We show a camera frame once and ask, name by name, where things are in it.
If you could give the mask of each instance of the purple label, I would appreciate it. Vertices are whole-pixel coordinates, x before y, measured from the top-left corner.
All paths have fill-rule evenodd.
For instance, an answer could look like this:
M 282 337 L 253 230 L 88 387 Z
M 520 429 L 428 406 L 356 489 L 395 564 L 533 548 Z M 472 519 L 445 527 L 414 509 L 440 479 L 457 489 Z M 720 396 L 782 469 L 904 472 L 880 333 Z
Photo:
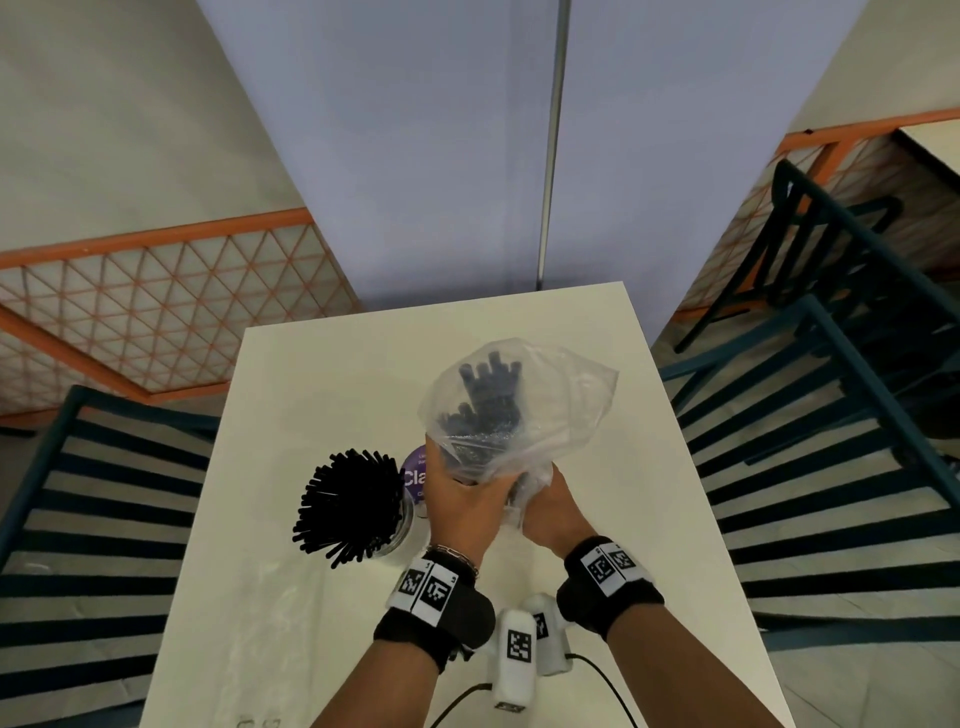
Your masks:
M 423 483 L 426 480 L 426 446 L 421 445 L 403 461 L 404 486 L 414 503 L 423 502 Z

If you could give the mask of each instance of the forearm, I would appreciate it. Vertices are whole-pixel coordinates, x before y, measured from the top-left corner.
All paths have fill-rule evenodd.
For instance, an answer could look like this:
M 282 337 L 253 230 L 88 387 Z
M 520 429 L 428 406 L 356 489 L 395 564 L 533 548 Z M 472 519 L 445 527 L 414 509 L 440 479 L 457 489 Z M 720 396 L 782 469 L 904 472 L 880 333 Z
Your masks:
M 419 647 L 376 640 L 312 728 L 421 728 L 437 676 Z
M 637 604 L 607 644 L 650 728 L 781 728 L 740 680 L 664 607 Z

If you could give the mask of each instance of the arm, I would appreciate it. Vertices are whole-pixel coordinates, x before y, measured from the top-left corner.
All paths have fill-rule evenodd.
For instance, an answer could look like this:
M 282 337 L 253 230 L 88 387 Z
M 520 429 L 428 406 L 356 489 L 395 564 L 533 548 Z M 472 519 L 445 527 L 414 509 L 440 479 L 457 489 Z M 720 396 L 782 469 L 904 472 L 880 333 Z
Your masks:
M 481 485 L 462 485 L 447 474 L 440 448 L 428 438 L 423 496 L 431 544 L 458 551 L 479 569 L 500 528 L 503 506 L 515 480 L 512 475 Z M 439 674 L 435 659 L 420 647 L 374 640 L 312 728 L 420 728 Z
M 597 535 L 556 466 L 549 487 L 527 505 L 523 533 L 561 559 Z M 663 606 L 628 607 L 612 623 L 607 644 L 650 728 L 781 728 L 750 689 Z

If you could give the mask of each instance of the person's right hand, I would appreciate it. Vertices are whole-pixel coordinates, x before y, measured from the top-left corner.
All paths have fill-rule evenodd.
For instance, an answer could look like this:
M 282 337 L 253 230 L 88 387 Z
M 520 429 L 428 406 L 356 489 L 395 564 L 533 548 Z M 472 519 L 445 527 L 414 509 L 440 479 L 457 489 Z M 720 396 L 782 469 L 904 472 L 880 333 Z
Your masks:
M 597 532 L 577 507 L 566 478 L 553 466 L 550 485 L 527 503 L 523 514 L 523 535 L 538 546 L 545 546 L 562 559 Z

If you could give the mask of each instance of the table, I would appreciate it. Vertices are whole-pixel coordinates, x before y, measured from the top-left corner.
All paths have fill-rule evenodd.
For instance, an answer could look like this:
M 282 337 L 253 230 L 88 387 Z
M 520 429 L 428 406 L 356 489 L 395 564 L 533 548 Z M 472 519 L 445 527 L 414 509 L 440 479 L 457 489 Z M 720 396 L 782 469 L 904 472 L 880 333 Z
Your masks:
M 143 728 L 232 728 L 230 717 L 254 710 L 257 700 L 283 703 L 283 726 L 309 724 L 370 643 L 400 568 L 364 562 L 331 571 L 323 556 L 301 554 L 290 537 L 306 480 L 344 449 L 405 458 L 422 442 L 417 407 L 431 381 L 484 343 L 514 336 L 566 346 L 620 371 L 594 439 L 559 463 L 570 489 L 595 526 L 654 574 L 673 614 L 793 726 L 626 290 L 608 283 L 249 329 Z M 499 610 L 534 592 L 554 593 L 563 579 L 552 554 L 503 530 L 479 588 Z M 266 588 L 252 591 L 257 583 Z M 600 639 L 578 627 L 569 638 L 639 717 Z M 450 666 L 428 722 L 485 680 L 483 655 Z M 447 720 L 626 724 L 599 676 L 580 663 L 541 678 L 526 714 L 495 711 L 479 693 Z
M 901 127 L 895 138 L 921 164 L 960 191 L 960 119 Z

